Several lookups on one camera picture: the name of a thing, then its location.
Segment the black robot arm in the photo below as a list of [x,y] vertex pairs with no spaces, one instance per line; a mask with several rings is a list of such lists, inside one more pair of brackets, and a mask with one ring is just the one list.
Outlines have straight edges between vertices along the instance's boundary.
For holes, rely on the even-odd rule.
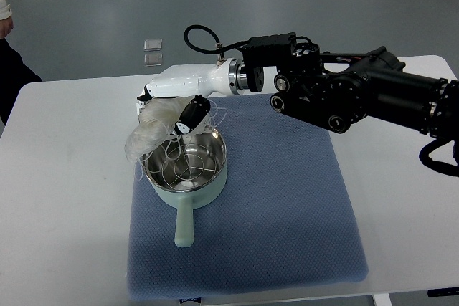
[[458,81],[405,73],[404,62],[385,47],[333,54],[294,33],[253,37],[239,51],[245,87],[252,92],[262,90],[264,68],[276,68],[277,93],[270,98],[276,112],[334,133],[345,133],[366,116],[417,130],[434,139],[420,151],[421,163],[458,175],[457,164],[430,157],[452,143],[458,158]]

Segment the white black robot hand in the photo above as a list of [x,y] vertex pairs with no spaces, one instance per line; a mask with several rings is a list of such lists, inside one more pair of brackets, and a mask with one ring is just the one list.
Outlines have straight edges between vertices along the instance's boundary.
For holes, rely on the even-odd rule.
[[195,130],[210,111],[211,94],[241,95],[249,88],[242,62],[229,59],[220,64],[174,65],[154,75],[137,97],[137,113],[145,111],[152,100],[190,100],[173,122],[173,134],[184,135]]

